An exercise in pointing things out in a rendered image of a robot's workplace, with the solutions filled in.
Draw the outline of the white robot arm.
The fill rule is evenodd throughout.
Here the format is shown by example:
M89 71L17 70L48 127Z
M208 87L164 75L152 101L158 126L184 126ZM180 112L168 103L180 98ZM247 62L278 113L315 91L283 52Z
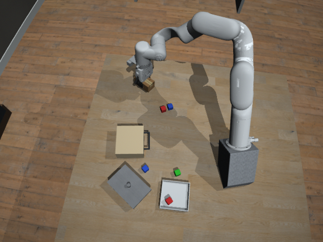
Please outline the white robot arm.
M146 69L150 60L163 61L166 56L166 41L178 37L189 43L201 35L233 42L233 67L230 71L231 121L230 135L226 145L237 151L248 150L258 138L250 137L250 122L253 104L253 38L249 28L242 22L206 12L196 13L191 20L179 27L163 28L150 40L135 45L135 55L127 65ZM176 34L176 35L175 35Z

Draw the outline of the red block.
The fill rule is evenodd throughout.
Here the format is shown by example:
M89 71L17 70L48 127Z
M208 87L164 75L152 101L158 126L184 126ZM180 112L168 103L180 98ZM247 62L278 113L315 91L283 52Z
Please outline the red block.
M168 198L165 200L165 202L169 205L170 203L172 203L172 202L173 202L173 200L171 199L171 197L168 197Z
M161 110L161 112L163 113L163 112L166 112L166 110L167 110L167 109L166 109L166 107L165 107L165 106L161 106L161 107L160 107L160 110Z

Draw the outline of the green block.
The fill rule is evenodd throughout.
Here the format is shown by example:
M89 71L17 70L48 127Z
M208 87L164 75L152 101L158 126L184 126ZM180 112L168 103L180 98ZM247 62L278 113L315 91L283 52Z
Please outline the green block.
M177 177L177 176L181 175L181 172L179 169L177 169L177 170L174 170L174 174L175 174L175 177Z

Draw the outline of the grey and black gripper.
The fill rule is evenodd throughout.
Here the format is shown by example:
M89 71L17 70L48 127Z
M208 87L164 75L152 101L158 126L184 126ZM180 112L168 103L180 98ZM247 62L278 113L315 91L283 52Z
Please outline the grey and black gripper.
M152 62L150 61L150 66L146 69L140 69L140 68L136 68L135 70L135 76L136 76L136 80L135 80L135 84L138 84L139 87L143 88L143 83L148 77L150 77L153 73L153 66L152 66Z

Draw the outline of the blue block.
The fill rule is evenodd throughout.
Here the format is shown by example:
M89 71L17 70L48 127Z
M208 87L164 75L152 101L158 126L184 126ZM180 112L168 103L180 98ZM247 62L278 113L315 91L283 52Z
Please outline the blue block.
M168 104L168 105L167 105L167 108L168 108L168 110L172 110L172 109L173 109L173 105L172 105L172 103Z
M149 168L147 167L147 165L144 165L142 167L142 170L144 171L144 173L146 173L147 171L149 171Z

